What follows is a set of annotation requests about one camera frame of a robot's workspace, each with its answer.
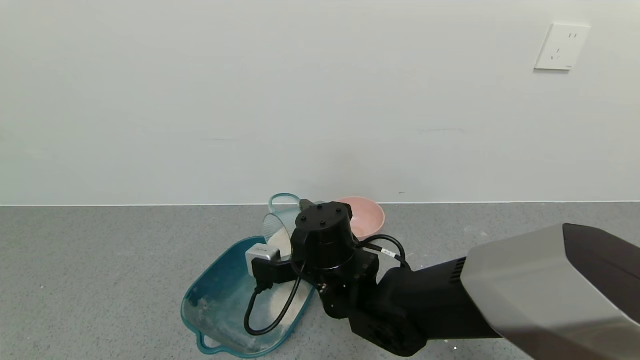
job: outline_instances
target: speckled countertop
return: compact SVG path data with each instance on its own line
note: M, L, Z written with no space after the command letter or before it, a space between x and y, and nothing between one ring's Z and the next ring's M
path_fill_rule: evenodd
M560 222L640 245L640 204L385 205L384 232L414 269ZM229 246L260 234L265 206L0 208L0 359L210 359L180 302ZM396 264L381 257L382 271ZM232 359L228 354L215 359ZM266 359L398 358L324 315L317 296ZM430 341L415 359L529 359L506 340Z

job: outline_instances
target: pink bowl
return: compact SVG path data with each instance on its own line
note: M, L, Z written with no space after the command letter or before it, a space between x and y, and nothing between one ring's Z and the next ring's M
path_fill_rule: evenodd
M351 231L359 239L364 240L376 234L385 224L385 212L375 201L366 197L344 197L338 202L351 205L353 218Z

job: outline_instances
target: cable label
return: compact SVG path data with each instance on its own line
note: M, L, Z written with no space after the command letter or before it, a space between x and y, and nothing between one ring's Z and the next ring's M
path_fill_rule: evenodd
M393 251L389 251L387 249L382 249L381 253L383 253L384 255L389 255L392 258L395 258L397 256L397 254Z

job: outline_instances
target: teal plastic basin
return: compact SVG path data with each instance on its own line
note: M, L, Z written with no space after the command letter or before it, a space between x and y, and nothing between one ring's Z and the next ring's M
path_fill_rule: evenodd
M256 243L266 242L264 237L254 236L228 249L191 285L182 300L182 322L196 334L196 344L204 354L228 352L253 358L274 351L291 335L313 297L313 287L303 281L282 323L268 334L249 335L243 321L255 279L247 271L244 253ZM251 317L252 328L262 329L277 317L292 283L275 284L273 289L258 295ZM217 345L208 345L205 337Z

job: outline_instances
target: ventilation slots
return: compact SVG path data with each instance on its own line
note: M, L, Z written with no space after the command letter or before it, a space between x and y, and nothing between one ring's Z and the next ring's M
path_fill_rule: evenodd
M449 282L451 284L460 282L460 274L462 274L462 268L465 267L466 261L467 261L467 258L461 258L461 259L458 259L458 261L456 261L456 267L453 269L453 272L451 273L451 277L449 278Z

